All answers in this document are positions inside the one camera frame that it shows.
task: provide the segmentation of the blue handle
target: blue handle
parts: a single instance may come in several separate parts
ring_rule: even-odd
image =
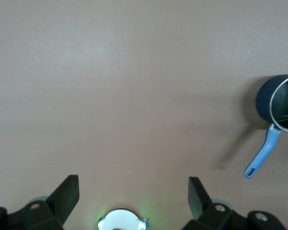
[[[265,135],[264,145],[244,171],[244,176],[246,178],[252,178],[258,171],[260,166],[263,164],[265,159],[267,159],[267,157],[270,155],[270,153],[272,152],[278,141],[280,132],[281,130],[275,127],[274,125],[271,125],[268,128],[267,133]]]

